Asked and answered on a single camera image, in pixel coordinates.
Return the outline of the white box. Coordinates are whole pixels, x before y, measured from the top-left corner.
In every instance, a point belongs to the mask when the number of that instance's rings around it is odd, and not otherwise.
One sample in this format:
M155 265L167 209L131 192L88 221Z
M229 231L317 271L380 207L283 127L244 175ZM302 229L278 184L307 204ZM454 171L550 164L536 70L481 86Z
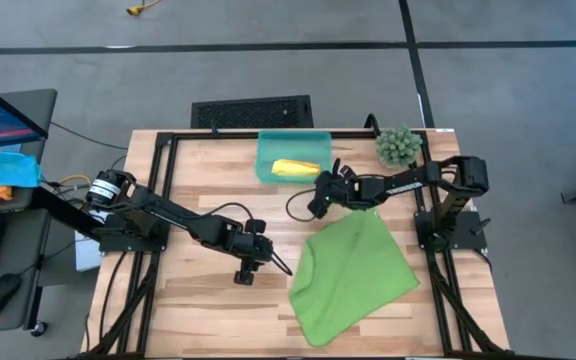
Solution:
M99 242L78 232L74 232L75 241L75 269L85 272L98 268L101 265L102 253Z

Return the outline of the black metal table frame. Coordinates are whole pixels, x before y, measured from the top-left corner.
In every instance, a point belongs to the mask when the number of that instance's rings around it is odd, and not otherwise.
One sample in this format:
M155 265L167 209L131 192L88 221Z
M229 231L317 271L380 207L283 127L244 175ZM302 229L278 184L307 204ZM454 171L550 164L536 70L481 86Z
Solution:
M296 266L305 239L322 225L305 221L306 186L259 181L257 137L254 130L137 130L126 169L196 211L221 207L229 217L261 217L276 252ZM253 285L237 285L235 259L201 248L180 230L171 232L159 256L105 257L82 346L96 350L154 263L155 286L112 345L114 358L504 359L509 344L488 265L468 250L436 253L419 246L414 215L429 211L443 197L431 187L393 197L380 207L420 284L326 346L307 343L289 303L290 276L266 265Z

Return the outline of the black perforated metal panel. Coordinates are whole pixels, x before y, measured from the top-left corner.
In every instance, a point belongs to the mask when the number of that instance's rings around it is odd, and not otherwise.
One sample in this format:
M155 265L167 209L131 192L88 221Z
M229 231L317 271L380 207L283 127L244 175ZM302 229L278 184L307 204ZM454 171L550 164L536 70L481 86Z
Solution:
M309 95L195 102L192 129L313 128Z

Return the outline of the blue cloth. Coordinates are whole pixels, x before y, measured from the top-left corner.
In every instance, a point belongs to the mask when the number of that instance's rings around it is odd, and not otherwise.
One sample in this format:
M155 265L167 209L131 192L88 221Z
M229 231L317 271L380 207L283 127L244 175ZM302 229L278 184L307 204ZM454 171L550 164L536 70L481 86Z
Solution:
M38 187L41 175L41 168L34 156L0 152L0 186Z

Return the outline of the green microfiber towel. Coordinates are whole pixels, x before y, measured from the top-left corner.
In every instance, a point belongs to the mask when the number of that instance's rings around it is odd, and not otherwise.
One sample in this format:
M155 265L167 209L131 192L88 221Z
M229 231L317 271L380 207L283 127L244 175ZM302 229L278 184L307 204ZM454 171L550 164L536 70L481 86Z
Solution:
M354 211L307 238L289 302L309 345L323 347L419 284L378 212Z

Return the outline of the potted artificial succulent plant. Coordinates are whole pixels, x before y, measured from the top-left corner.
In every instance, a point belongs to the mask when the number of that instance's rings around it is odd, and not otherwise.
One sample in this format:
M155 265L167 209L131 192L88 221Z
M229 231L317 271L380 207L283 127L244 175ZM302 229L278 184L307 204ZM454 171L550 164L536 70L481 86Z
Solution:
M407 126L384 129L376 137L379 161L387 168L408 167L416 161L423 140Z

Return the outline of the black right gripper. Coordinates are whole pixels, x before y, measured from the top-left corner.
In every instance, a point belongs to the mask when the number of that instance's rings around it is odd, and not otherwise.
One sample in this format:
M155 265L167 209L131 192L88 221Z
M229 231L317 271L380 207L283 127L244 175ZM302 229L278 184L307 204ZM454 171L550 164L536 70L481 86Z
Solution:
M357 181L356 173L347 165L341 166L341 160L336 159L330 171L322 172L315 179L314 198L310 201L312 215L323 218L331 204L357 210Z

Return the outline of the grey desk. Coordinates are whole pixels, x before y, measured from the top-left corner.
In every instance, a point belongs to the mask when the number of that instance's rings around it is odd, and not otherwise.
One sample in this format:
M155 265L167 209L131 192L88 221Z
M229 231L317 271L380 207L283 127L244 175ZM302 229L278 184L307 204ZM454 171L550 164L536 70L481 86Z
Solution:
M0 96L42 129L48 130L54 111L57 91L40 89L0 93ZM0 205L0 277L19 273L39 259L50 228L45 210L26 210L33 189L13 188L13 200ZM38 271L28 269L21 275L18 290L0 312L0 331L26 326L33 300Z

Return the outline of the teal translucent plastic basket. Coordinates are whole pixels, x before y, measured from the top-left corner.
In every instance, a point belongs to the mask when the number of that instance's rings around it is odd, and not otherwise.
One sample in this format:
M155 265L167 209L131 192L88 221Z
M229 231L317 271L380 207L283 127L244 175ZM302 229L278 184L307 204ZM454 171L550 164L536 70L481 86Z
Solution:
M278 160L307 162L320 171L332 167L332 139L328 132L263 130L257 139L255 170L261 183L312 183L314 175L276 175L272 172Z

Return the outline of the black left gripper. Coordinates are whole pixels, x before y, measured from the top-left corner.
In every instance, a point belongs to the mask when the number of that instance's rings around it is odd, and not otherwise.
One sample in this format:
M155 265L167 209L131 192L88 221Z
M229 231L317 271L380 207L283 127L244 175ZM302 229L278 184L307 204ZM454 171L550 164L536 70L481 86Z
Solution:
M273 243L263 235L265 229L265 221L249 219L244 228L237 229L227 241L227 252L240 260L240 268L234 275L235 284L252 285L255 272L271 261Z

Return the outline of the yellow microfiber towel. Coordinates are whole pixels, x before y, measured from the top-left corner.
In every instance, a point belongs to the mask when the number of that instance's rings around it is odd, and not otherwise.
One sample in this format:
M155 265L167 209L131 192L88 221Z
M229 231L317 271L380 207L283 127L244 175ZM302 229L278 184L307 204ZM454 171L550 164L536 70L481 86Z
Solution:
M278 159L273 162L271 173L283 177L312 177L321 173L321 167L310 162Z

